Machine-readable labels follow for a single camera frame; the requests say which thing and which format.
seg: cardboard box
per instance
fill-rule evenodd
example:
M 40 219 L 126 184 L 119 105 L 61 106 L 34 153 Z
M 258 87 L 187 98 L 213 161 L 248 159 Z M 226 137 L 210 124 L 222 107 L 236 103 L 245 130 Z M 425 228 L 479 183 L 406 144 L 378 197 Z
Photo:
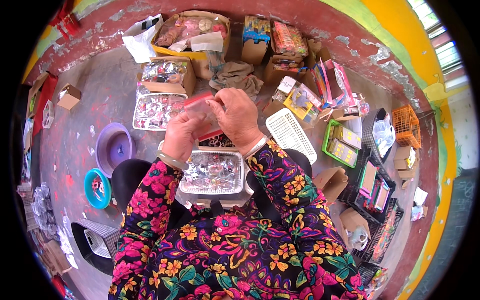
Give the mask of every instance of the cardboard box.
M 320 59 L 319 51 L 322 48 L 322 43 L 315 43 L 314 39 L 309 39 L 307 41 L 308 46 L 308 56 L 303 60 L 305 62 L 305 67 L 312 69 L 315 64 Z
M 72 266 L 68 262 L 67 257 L 61 250 L 60 245 L 56 240 L 51 240 L 44 244 L 43 248 L 45 250 L 44 254 L 49 260 L 49 268 L 53 274 L 59 273 L 60 275 L 63 275 L 72 269 Z
M 342 167 L 323 170 L 313 180 L 315 186 L 322 190 L 327 204 L 335 202 L 337 197 L 348 184 L 348 176 Z
M 72 109 L 78 102 L 80 102 L 81 92 L 71 84 L 66 84 L 59 93 L 58 106 Z
M 241 60 L 252 65 L 261 65 L 267 52 L 268 44 L 268 42 L 264 41 L 259 41 L 258 44 L 255 44 L 254 40 L 247 40 L 243 43 Z
M 415 177 L 416 172 L 417 172 L 417 166 L 414 165 L 409 170 L 398 170 L 398 175 L 402 179 L 411 179 L 411 178 Z
M 282 81 L 283 77 L 290 76 L 296 80 L 300 80 L 305 76 L 306 69 L 297 71 L 283 71 L 283 70 L 275 70 L 273 64 L 279 60 L 293 60 L 299 64 L 298 68 L 302 68 L 304 63 L 302 59 L 292 58 L 283 55 L 274 55 L 268 61 L 268 64 L 265 66 L 264 70 L 264 83 L 265 85 L 279 85 Z
M 175 94 L 187 94 L 188 97 L 191 97 L 193 90 L 195 89 L 195 84 L 197 83 L 197 78 L 195 77 L 195 71 L 193 70 L 192 61 L 188 57 L 183 56 L 160 56 L 160 57 L 151 57 L 150 61 L 156 60 L 170 60 L 177 62 L 186 62 L 187 63 L 187 73 L 183 76 L 182 84 L 171 84 L 171 83 L 161 83 L 161 82 L 149 82 L 142 81 L 142 73 L 137 74 L 138 81 L 141 81 L 142 84 L 148 88 L 150 91 L 157 92 L 168 92 Z
M 296 80 L 296 84 L 297 85 L 300 85 L 300 84 L 306 85 L 307 88 L 309 88 L 312 92 L 314 92 L 317 96 L 319 96 L 318 89 L 317 89 L 317 86 L 316 86 L 315 81 L 313 79 L 312 73 L 310 73 L 310 72 L 304 73 L 303 76 L 301 76 L 300 80 Z M 276 113 L 277 111 L 279 111 L 279 110 L 281 110 L 282 108 L 285 108 L 285 107 L 286 106 L 283 105 L 280 101 L 273 100 L 272 102 L 268 103 L 264 107 L 262 112 L 268 118 L 271 115 L 273 115 L 274 113 Z M 315 124 L 312 126 L 311 124 L 309 124 L 309 123 L 305 122 L 304 120 L 300 119 L 299 117 L 297 117 L 295 114 L 294 114 L 294 116 L 297 119 L 298 123 L 300 124 L 300 127 L 302 127 L 302 129 L 304 129 L 304 130 L 313 128 L 315 126 L 315 124 L 318 122 L 318 120 L 320 119 L 320 118 L 317 117 L 317 120 L 315 121 Z
M 184 16 L 184 17 L 206 17 L 206 18 L 209 18 L 209 19 L 212 19 L 212 20 L 214 20 L 214 19 L 220 20 L 227 28 L 227 36 L 223 40 L 223 54 L 222 54 L 222 56 L 225 56 L 227 54 L 228 45 L 230 43 L 230 20 L 227 17 L 224 17 L 221 14 L 217 14 L 217 13 L 213 13 L 213 12 L 185 11 L 185 12 L 177 13 L 177 14 L 173 15 L 172 17 L 170 17 L 168 20 L 166 20 L 163 23 L 162 27 L 164 27 L 164 26 L 174 26 L 176 20 L 178 18 L 180 18 L 181 16 Z M 195 70 L 195 75 L 200 77 L 200 78 L 210 80 L 213 76 L 213 73 L 208 68 L 208 59 L 207 59 L 207 55 L 206 55 L 205 52 L 203 52 L 203 51 L 176 52 L 176 51 L 173 51 L 173 50 L 169 50 L 168 48 L 159 47 L 159 46 L 154 45 L 154 43 L 158 39 L 158 35 L 161 31 L 161 28 L 157 32 L 157 34 L 154 36 L 152 41 L 150 42 L 153 50 L 155 50 L 155 52 L 158 55 L 171 55 L 171 56 L 189 57 L 192 60 L 192 66 L 193 66 L 193 69 Z
M 398 147 L 395 152 L 395 157 L 393 159 L 393 164 L 397 170 L 409 170 L 406 159 L 410 157 L 411 146 Z M 415 162 L 413 166 L 418 166 L 419 164 L 419 153 L 418 150 L 415 151 Z
M 42 87 L 45 80 L 47 80 L 48 73 L 41 73 L 33 82 L 33 86 L 28 91 L 28 103 L 27 103 L 27 114 L 26 119 L 32 118 L 36 115 L 38 111 L 38 103 L 40 101 L 40 88 Z
M 368 228 L 368 222 L 364 217 L 360 216 L 353 208 L 349 207 L 340 214 L 340 223 L 336 228 L 337 232 L 342 237 L 347 248 L 352 249 L 352 245 L 348 242 L 348 235 L 346 230 L 353 232 L 357 226 L 363 226 L 367 230 L 368 239 L 371 240 L 370 229 Z
M 413 181 L 413 178 L 410 178 L 410 179 L 407 179 L 407 180 L 403 180 L 403 183 L 402 183 L 402 189 L 406 189 L 407 186 L 410 184 L 410 182 Z

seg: white plastic bag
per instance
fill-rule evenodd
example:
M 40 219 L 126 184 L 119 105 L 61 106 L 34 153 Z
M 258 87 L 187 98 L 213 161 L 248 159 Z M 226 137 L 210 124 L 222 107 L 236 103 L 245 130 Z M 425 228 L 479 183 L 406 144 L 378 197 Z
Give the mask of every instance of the white plastic bag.
M 368 233 L 365 227 L 358 225 L 355 231 L 348 232 L 348 243 L 357 250 L 363 250 L 368 242 Z
M 152 26 L 152 20 L 156 18 L 158 18 L 158 21 Z M 144 22 L 145 29 L 142 29 L 142 23 Z M 135 59 L 136 63 L 149 62 L 150 57 L 156 56 L 150 42 L 162 24 L 163 17 L 162 14 L 159 13 L 156 16 L 149 16 L 145 20 L 133 24 L 132 27 L 123 33 L 121 37 L 123 43 Z
M 385 119 L 375 121 L 372 134 L 380 156 L 384 157 L 388 149 L 390 149 L 395 142 L 395 128 L 390 125 L 389 114 L 386 115 Z

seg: white plastic basket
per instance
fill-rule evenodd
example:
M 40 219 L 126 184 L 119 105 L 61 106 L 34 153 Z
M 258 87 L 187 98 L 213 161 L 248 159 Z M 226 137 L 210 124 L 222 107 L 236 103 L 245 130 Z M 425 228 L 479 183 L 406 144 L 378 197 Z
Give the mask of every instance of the white plastic basket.
M 282 108 L 271 115 L 265 125 L 280 147 L 303 153 L 311 165 L 317 160 L 315 149 L 290 109 Z
M 84 234 L 93 253 L 101 257 L 112 258 L 101 236 L 89 229 L 84 229 Z
M 192 154 L 195 153 L 211 153 L 211 154 L 218 154 L 218 155 L 225 155 L 229 154 L 237 158 L 237 164 L 240 168 L 240 174 L 237 178 L 237 182 L 235 186 L 231 189 L 223 190 L 220 188 L 217 189 L 198 189 L 194 186 L 186 186 L 186 179 L 185 177 L 182 178 L 179 184 L 179 188 L 182 192 L 189 193 L 189 194 L 199 194 L 199 195 L 226 195 L 226 194 L 236 194 L 243 190 L 243 181 L 244 181 L 244 174 L 243 174 L 243 158 L 241 154 L 238 152 L 229 152 L 229 151 L 203 151 L 203 150 L 195 150 L 192 151 Z
M 43 120 L 42 120 L 42 127 L 43 128 L 50 128 L 53 123 L 53 102 L 47 100 L 45 104 L 45 108 L 43 108 Z
M 184 97 L 185 99 L 188 98 L 187 94 L 175 94 L 175 93 L 167 93 L 167 92 L 145 94 L 145 95 L 142 95 L 140 98 L 145 97 L 145 96 L 153 96 L 153 95 L 174 95 L 174 96 Z M 140 128 L 140 127 L 136 127 L 135 126 L 135 118 L 137 116 L 138 103 L 139 103 L 139 99 L 137 99 L 137 102 L 135 103 L 135 109 L 133 110 L 132 127 L 134 129 L 147 130 L 147 131 L 167 131 L 166 128 Z

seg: peeling paint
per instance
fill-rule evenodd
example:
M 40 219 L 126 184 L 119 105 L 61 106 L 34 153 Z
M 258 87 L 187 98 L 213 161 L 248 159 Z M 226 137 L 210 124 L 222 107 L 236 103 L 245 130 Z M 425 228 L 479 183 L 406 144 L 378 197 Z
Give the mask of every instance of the peeling paint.
M 433 118 L 425 122 L 425 127 L 427 127 L 427 132 L 429 136 L 433 135 Z
M 152 7 L 143 1 L 135 1 L 135 4 L 127 6 L 128 12 L 141 12 L 144 10 L 151 9 Z
M 96 54 L 95 52 L 90 52 L 88 55 L 82 55 L 79 59 L 67 63 L 67 65 L 65 67 L 59 68 L 58 70 L 59 70 L 60 73 L 68 71 L 71 68 L 73 68 L 74 66 L 78 65 L 79 63 L 82 63 L 85 60 L 89 59 L 90 57 L 94 56 L 95 54 Z
M 366 39 L 361 39 L 361 42 L 365 45 L 373 45 L 372 42 L 369 42 Z M 420 100 L 415 98 L 415 88 L 413 85 L 409 82 L 408 75 L 403 75 L 400 73 L 400 69 L 402 69 L 402 65 L 399 65 L 396 61 L 394 60 L 389 60 L 385 63 L 379 64 L 378 62 L 381 60 L 385 60 L 390 57 L 390 48 L 382 45 L 380 43 L 376 43 L 375 46 L 378 48 L 376 54 L 370 55 L 368 58 L 370 59 L 370 62 L 374 65 L 377 65 L 382 71 L 384 71 L 387 74 L 390 74 L 390 76 L 399 84 L 403 86 L 403 93 L 405 94 L 405 97 L 409 100 L 410 104 L 413 106 L 413 108 L 417 112 L 423 112 L 420 109 Z
M 313 37 L 313 38 L 330 38 L 330 33 L 328 31 L 325 31 L 325 30 L 320 30 L 318 28 L 314 28 L 310 31 L 310 35 Z
M 66 43 L 63 43 L 63 44 L 61 44 L 61 45 L 59 45 L 59 44 L 57 44 L 57 43 L 54 43 L 54 44 L 53 44 L 53 51 L 54 51 L 55 53 L 57 53 L 58 56 L 62 56 L 63 54 L 65 54 L 64 51 L 66 51 L 67 53 L 69 53 L 70 50 L 66 49 L 66 48 L 65 48 L 65 45 L 66 45 Z
M 367 39 L 363 38 L 360 40 L 365 45 L 375 45 L 375 43 L 369 42 Z
M 95 23 L 95 33 L 97 33 L 97 32 L 103 32 L 103 29 L 102 29 L 103 23 L 105 23 L 105 22 L 97 22 L 97 23 Z
M 111 15 L 108 19 L 112 21 L 118 21 L 125 14 L 125 10 L 119 10 L 118 12 Z
M 348 36 L 336 36 L 335 39 L 337 41 L 344 43 L 345 45 L 347 45 L 347 47 L 350 44 L 350 41 L 349 41 L 350 38 Z
M 49 61 L 45 61 L 41 64 L 38 65 L 38 69 L 40 70 L 40 74 L 47 71 L 48 68 L 50 68 L 50 65 L 52 64 L 52 61 L 49 60 Z

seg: plastic bag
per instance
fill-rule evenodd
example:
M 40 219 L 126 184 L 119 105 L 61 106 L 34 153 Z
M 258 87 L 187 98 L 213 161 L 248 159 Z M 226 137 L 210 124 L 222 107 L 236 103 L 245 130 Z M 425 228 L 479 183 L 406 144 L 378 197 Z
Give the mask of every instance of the plastic bag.
M 40 188 L 42 189 L 42 194 L 44 198 L 50 198 L 50 189 L 47 186 L 46 182 L 42 182 L 40 184 Z
M 63 253 L 65 253 L 65 256 L 67 256 L 67 260 L 70 265 L 75 269 L 78 269 L 77 262 L 75 261 L 75 258 L 73 256 L 73 249 L 70 245 L 70 240 L 68 239 L 67 234 L 69 233 L 66 228 L 61 228 L 60 226 L 57 226 L 57 235 L 59 237 L 60 249 L 63 251 Z
M 65 228 L 66 234 L 73 238 L 72 223 L 68 218 L 67 209 L 65 207 L 63 207 L 63 212 L 65 213 L 65 215 L 62 217 L 63 227 Z
M 348 242 L 353 248 L 363 250 L 368 242 L 368 233 L 364 226 L 357 226 L 355 231 L 348 232 Z
M 47 211 L 47 210 L 44 210 L 43 206 L 38 205 L 38 202 L 33 202 L 30 204 L 30 206 L 32 207 L 32 210 L 36 216 L 39 216 Z
M 372 134 L 377 144 L 378 152 L 380 152 L 380 157 L 384 157 L 395 142 L 395 128 L 390 125 L 389 114 L 385 116 L 385 119 L 375 121 Z
M 121 37 L 123 43 L 136 63 L 148 62 L 150 57 L 156 56 L 150 42 L 162 24 L 162 14 L 159 13 L 156 16 L 149 16 L 143 21 L 136 22 L 123 33 Z
M 33 215 L 35 219 L 35 223 L 38 224 L 41 230 L 46 230 L 47 229 L 47 215 L 46 214 L 40 214 L 40 215 Z
M 205 102 L 207 99 L 213 100 L 212 92 L 205 92 L 185 101 L 185 111 L 190 119 L 195 118 L 200 113 L 206 115 L 205 120 L 198 126 L 202 131 L 202 136 L 198 137 L 199 141 L 206 140 L 223 133 L 218 125 L 218 120 L 212 110 Z

